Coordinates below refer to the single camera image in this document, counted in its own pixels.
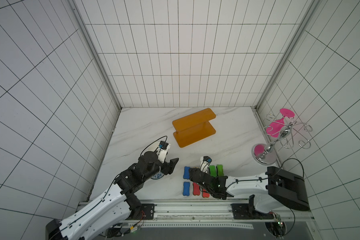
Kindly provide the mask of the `red top eraser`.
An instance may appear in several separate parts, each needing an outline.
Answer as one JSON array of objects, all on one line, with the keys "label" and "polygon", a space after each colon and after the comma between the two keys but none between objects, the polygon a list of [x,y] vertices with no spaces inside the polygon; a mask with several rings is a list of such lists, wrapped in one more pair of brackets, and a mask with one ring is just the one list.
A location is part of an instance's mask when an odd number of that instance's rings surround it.
[{"label": "red top eraser", "polygon": [[201,195],[200,186],[197,183],[193,183],[193,195],[194,196]]},{"label": "red top eraser", "polygon": [[210,197],[210,194],[207,193],[206,191],[202,191],[202,197],[203,197],[203,198],[209,198],[209,197]]}]

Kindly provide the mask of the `blue bottom eraser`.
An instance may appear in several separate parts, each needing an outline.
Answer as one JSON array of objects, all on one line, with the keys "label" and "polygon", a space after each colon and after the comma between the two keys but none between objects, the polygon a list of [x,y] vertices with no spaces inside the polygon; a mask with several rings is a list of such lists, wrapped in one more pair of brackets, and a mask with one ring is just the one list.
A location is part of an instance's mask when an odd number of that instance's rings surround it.
[{"label": "blue bottom eraser", "polygon": [[189,180],[190,179],[190,167],[184,167],[184,174],[183,174],[183,179],[185,180]]}]

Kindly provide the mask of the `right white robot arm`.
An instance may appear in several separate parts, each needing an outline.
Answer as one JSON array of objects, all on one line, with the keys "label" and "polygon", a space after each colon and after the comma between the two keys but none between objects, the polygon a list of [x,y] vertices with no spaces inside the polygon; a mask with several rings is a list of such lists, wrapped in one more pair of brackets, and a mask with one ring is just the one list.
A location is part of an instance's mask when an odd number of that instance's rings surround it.
[{"label": "right white robot arm", "polygon": [[190,168],[189,175],[192,182],[213,198],[248,198],[254,209],[264,214],[280,207],[301,212],[310,210],[304,178],[277,167],[267,167],[263,174],[240,178],[213,177],[199,168]]}]

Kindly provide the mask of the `orange two-tier shelf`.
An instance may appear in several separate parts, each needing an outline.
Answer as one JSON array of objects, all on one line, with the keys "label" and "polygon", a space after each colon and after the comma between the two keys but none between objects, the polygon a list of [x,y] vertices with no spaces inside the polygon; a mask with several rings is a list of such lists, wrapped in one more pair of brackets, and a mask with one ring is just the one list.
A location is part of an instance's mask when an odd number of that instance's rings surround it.
[{"label": "orange two-tier shelf", "polygon": [[187,147],[216,133],[210,120],[216,118],[216,114],[210,109],[204,109],[172,122],[175,132],[173,133],[180,148]]}]

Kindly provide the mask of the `green bottom eraser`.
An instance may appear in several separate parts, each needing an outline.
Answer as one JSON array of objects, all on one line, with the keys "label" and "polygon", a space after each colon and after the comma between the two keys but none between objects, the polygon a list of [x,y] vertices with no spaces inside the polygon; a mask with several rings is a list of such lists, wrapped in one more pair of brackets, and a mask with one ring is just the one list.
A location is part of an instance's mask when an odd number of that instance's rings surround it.
[{"label": "green bottom eraser", "polygon": [[218,174],[217,174],[217,168],[216,168],[216,166],[210,165],[210,166],[209,166],[209,173],[210,173],[210,176],[212,176],[212,177],[217,177]]},{"label": "green bottom eraser", "polygon": [[223,165],[217,165],[217,174],[218,174],[218,177],[223,177],[224,176],[224,167],[223,167]]}]

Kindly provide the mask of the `blue eraser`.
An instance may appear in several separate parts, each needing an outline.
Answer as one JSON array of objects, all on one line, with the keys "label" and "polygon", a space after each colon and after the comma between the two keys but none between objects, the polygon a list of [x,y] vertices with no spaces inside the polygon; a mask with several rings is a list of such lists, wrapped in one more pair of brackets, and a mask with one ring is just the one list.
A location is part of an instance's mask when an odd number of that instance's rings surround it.
[{"label": "blue eraser", "polygon": [[183,179],[185,180],[189,180],[190,179],[190,167],[184,167],[184,174],[183,174]]},{"label": "blue eraser", "polygon": [[190,182],[183,182],[183,196],[190,196]]}]

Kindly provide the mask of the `blue top eraser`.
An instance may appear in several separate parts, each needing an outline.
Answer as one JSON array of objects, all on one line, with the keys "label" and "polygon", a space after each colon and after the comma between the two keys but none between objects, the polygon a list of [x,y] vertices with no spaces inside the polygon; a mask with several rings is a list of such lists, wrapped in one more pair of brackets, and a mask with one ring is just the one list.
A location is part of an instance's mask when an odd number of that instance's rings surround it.
[{"label": "blue top eraser", "polygon": [[190,196],[190,182],[183,182],[183,196]]}]

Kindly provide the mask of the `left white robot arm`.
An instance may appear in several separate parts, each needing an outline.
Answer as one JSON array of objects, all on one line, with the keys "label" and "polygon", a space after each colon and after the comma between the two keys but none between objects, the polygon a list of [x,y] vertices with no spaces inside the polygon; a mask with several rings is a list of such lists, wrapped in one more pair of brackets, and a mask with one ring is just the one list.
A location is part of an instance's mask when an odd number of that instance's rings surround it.
[{"label": "left white robot arm", "polygon": [[137,163],[118,174],[103,193],[80,211],[61,221],[49,222],[46,239],[92,240],[115,224],[143,216],[142,203],[135,193],[157,173],[173,173],[179,159],[166,162],[166,156],[159,151],[145,152]]}]

